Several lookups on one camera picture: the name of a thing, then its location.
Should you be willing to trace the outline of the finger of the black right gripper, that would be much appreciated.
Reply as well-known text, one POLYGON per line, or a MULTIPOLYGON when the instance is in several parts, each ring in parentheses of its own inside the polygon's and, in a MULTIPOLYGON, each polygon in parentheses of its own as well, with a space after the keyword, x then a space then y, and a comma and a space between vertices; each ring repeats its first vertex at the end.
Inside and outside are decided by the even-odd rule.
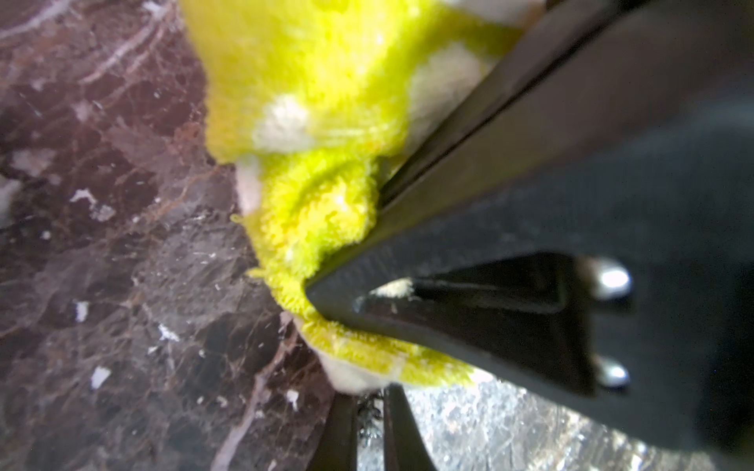
POLYGON ((552 76, 577 50, 641 1, 547 1, 545 14, 430 133, 380 192, 387 206, 451 151, 552 76))
POLYGON ((641 1, 306 296, 651 445, 753 453, 753 5, 641 1))

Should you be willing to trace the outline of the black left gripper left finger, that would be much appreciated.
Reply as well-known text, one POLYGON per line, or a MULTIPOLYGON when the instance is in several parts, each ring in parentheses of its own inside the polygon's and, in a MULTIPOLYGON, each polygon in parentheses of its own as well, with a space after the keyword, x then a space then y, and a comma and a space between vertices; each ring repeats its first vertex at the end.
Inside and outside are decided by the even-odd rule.
POLYGON ((359 399, 336 394, 307 471, 355 471, 359 448, 359 399))

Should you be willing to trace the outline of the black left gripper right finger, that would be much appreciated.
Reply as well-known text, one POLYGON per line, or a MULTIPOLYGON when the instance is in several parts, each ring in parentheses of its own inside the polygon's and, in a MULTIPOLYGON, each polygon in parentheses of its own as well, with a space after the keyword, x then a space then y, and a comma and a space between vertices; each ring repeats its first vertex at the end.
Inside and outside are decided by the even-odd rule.
POLYGON ((404 389, 391 385, 384 390, 384 462, 387 471, 436 471, 404 389))

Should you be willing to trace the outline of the silver chain watch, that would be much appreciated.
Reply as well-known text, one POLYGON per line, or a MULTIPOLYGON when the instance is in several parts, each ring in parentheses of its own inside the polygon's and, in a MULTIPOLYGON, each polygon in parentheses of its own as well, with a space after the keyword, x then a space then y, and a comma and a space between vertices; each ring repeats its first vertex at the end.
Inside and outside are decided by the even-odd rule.
POLYGON ((357 404, 357 470, 383 471, 383 410, 380 392, 367 394, 357 404))

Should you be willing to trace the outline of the yellow green patterned towel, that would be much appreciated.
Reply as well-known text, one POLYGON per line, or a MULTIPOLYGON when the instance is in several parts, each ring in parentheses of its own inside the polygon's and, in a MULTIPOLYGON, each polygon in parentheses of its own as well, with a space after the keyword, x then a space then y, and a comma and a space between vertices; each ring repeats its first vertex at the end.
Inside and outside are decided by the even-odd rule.
POLYGON ((183 1, 205 145, 236 170, 261 280, 340 393, 469 385, 475 367, 326 320, 304 285, 363 241, 398 168, 545 13, 541 1, 183 1))

